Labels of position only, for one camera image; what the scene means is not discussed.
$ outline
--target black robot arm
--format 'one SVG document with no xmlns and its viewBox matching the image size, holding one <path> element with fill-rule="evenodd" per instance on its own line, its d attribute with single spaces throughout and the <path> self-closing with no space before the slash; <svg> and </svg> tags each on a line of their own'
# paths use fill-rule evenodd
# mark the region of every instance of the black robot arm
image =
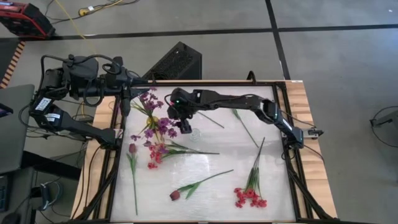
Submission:
<svg viewBox="0 0 398 224">
<path fill-rule="evenodd" d="M 98 76 L 98 62 L 95 57 L 105 58 L 111 63 L 104 64 L 104 75 Z M 44 59 L 52 58 L 62 61 L 62 67 L 48 69 L 44 72 Z M 72 117 L 54 105 L 54 101 L 69 95 L 78 100 L 83 98 L 85 105 L 98 106 L 105 96 L 120 97 L 121 113 L 127 116 L 130 112 L 130 101 L 148 88 L 131 88 L 137 84 L 147 83 L 123 67 L 121 57 L 114 59 L 103 55 L 88 57 L 69 56 L 68 59 L 44 55 L 41 59 L 42 79 L 34 99 L 29 105 L 29 115 L 36 120 L 39 127 L 50 132 L 67 130 L 96 139 L 103 148 L 117 149 L 116 133 L 111 128 L 99 129 L 89 124 L 75 121 Z M 87 97 L 98 96 L 99 100 L 91 104 Z"/>
<path fill-rule="evenodd" d="M 291 126 L 282 116 L 279 107 L 268 99 L 247 94 L 242 96 L 221 95 L 211 90 L 193 90 L 192 93 L 176 88 L 170 101 L 172 106 L 167 109 L 170 119 L 179 119 L 178 127 L 182 134 L 191 133 L 192 129 L 187 121 L 197 111 L 215 110 L 217 108 L 232 108 L 251 110 L 257 117 L 267 123 L 277 126 L 286 136 L 287 144 L 303 148 L 303 131 Z"/>
</svg>

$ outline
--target gray floor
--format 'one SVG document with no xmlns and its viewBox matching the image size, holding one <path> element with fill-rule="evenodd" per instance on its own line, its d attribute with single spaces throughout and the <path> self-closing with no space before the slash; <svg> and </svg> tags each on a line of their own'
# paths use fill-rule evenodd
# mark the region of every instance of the gray floor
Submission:
<svg viewBox="0 0 398 224">
<path fill-rule="evenodd" d="M 50 0 L 33 0 L 45 11 Z M 61 0 L 67 11 L 101 0 Z M 398 2 L 393 0 L 278 0 L 272 1 L 279 27 L 346 26 L 398 23 Z M 65 16 L 54 3 L 49 15 Z M 198 29 L 267 28 L 264 1 L 141 0 L 112 7 L 76 20 L 84 34 L 112 34 Z M 75 35 L 69 22 L 57 24 L 60 35 Z M 9 37 L 0 28 L 0 37 Z M 373 136 L 369 119 L 385 106 L 397 105 L 398 45 L 396 29 L 280 34 L 294 80 L 304 80 L 314 120 L 325 131 L 320 138 L 326 171 L 338 215 L 343 220 L 396 223 L 398 214 L 398 150 Z M 96 51 L 123 56 L 128 68 L 144 74 L 173 45 L 182 41 L 203 54 L 204 79 L 243 79 L 253 70 L 257 79 L 280 80 L 274 38 L 266 34 L 193 35 L 92 40 Z M 92 54 L 84 40 L 28 42 L 10 86 L 39 82 L 43 54 L 66 57 Z M 48 68 L 60 64 L 49 60 Z M 76 113 L 77 105 L 61 106 Z M 93 114 L 94 110 L 86 109 Z M 396 130 L 376 130 L 397 144 Z M 60 139 L 27 141 L 27 150 L 47 157 L 75 152 L 77 143 Z M 66 180 L 71 189 L 75 182 Z M 70 213 L 70 195 L 55 208 Z M 37 223 L 48 223 L 37 215 Z"/>
</svg>

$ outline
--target white table surface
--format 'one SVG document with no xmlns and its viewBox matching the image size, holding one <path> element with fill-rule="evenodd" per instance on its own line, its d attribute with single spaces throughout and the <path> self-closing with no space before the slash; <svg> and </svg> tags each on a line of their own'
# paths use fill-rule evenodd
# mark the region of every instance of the white table surface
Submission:
<svg viewBox="0 0 398 224">
<path fill-rule="evenodd" d="M 165 95 L 175 87 L 159 87 L 156 96 L 163 101 Z M 182 87 L 191 92 L 194 89 L 214 90 L 225 95 L 256 94 L 273 100 L 270 86 L 190 86 Z M 239 110 L 245 125 L 258 145 L 266 137 L 260 158 L 260 186 L 266 208 L 250 207 L 246 202 L 243 208 L 236 208 L 237 198 L 233 190 L 244 187 L 258 148 L 229 109 L 202 111 L 225 129 L 217 126 L 200 114 L 189 120 L 192 128 L 201 132 L 198 142 L 190 140 L 189 134 L 180 134 L 174 141 L 199 151 L 219 152 L 220 155 L 190 154 L 164 159 L 159 168 L 149 170 L 148 148 L 144 139 L 136 142 L 137 171 L 136 187 L 138 216 L 135 214 L 134 189 L 129 161 L 126 157 L 130 135 L 138 134 L 146 125 L 146 116 L 132 109 L 126 123 L 123 148 L 120 158 L 118 179 L 111 213 L 112 222 L 137 221 L 287 221 L 295 220 L 292 196 L 285 162 L 281 159 L 282 143 L 280 131 L 273 125 L 259 121 L 251 111 Z M 158 118 L 167 117 L 167 105 L 156 109 Z M 202 180 L 213 174 L 234 169 L 202 183 L 195 193 L 185 200 L 171 201 L 169 195 L 179 187 Z"/>
</svg>

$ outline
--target red equipment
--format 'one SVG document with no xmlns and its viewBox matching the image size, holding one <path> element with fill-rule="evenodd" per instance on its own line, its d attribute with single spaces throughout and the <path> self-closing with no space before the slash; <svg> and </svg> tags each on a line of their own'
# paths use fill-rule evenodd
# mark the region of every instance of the red equipment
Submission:
<svg viewBox="0 0 398 224">
<path fill-rule="evenodd" d="M 0 1 L 0 22 L 15 35 L 47 39 L 55 29 L 34 5 Z"/>
</svg>

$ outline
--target wooden table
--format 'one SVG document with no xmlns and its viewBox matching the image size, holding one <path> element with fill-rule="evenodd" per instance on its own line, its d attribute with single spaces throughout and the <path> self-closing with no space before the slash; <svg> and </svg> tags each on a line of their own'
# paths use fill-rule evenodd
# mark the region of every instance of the wooden table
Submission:
<svg viewBox="0 0 398 224">
<path fill-rule="evenodd" d="M 170 81 L 159 81 L 160 82 L 189 82 L 182 80 L 170 80 Z M 242 81 L 242 80 L 195 80 L 193 82 L 251 82 L 251 81 Z M 308 103 L 307 94 L 305 93 L 305 87 L 303 81 L 265 81 L 261 82 L 285 82 L 287 88 L 287 95 L 289 97 L 289 105 L 292 111 L 292 115 L 302 121 L 313 124 L 313 119 L 310 111 L 310 105 Z M 284 102 L 282 100 L 282 95 L 279 94 L 279 99 L 281 103 L 281 108 L 284 109 Z M 104 98 L 102 104 L 100 104 L 96 108 L 95 118 L 93 125 L 97 128 L 109 128 L 111 125 L 111 118 L 113 115 L 113 102 L 114 97 L 106 97 Z M 302 124 L 299 122 L 294 123 L 295 126 L 299 128 L 309 128 L 310 126 L 307 124 Z M 317 152 L 321 153 L 320 146 L 318 140 L 306 139 L 305 144 Z M 76 216 L 78 216 L 82 211 L 84 204 L 86 202 L 86 190 L 88 185 L 88 170 L 91 158 L 93 157 L 94 152 L 96 151 L 99 144 L 96 141 L 90 141 L 88 143 L 88 147 L 86 150 L 85 156 L 85 168 L 82 169 L 82 172 L 85 173 L 84 182 L 82 181 L 82 175 L 80 176 L 80 181 L 78 184 L 75 203 L 73 204 L 73 212 L 76 210 L 78 202 L 80 200 L 81 188 L 84 187 L 83 197 L 80 202 L 80 206 L 76 212 Z M 333 203 L 333 199 L 330 192 L 330 187 L 328 183 L 328 177 L 326 175 L 325 166 L 323 165 L 322 160 L 316 155 L 314 152 L 310 151 L 307 148 L 303 148 L 300 151 L 305 179 L 307 181 L 307 188 L 315 198 L 315 200 L 321 205 L 321 207 L 331 216 L 336 217 L 335 205 Z M 91 165 L 91 174 L 90 174 L 90 188 L 88 191 L 88 200 L 87 203 L 91 201 L 93 196 L 98 190 L 98 185 L 100 182 L 100 175 L 103 168 L 103 160 L 104 160 L 105 150 L 99 150 L 95 157 L 93 158 L 93 163 Z M 113 164 L 113 156 L 111 155 L 109 161 L 108 171 L 110 170 L 111 165 Z M 108 202 L 109 188 L 105 192 L 103 199 L 101 201 L 101 209 L 99 213 L 99 218 L 104 218 L 106 213 L 106 204 Z M 298 202 L 300 207 L 300 213 L 302 217 L 307 217 L 305 213 L 305 205 L 303 196 L 300 190 L 297 188 Z"/>
</svg>

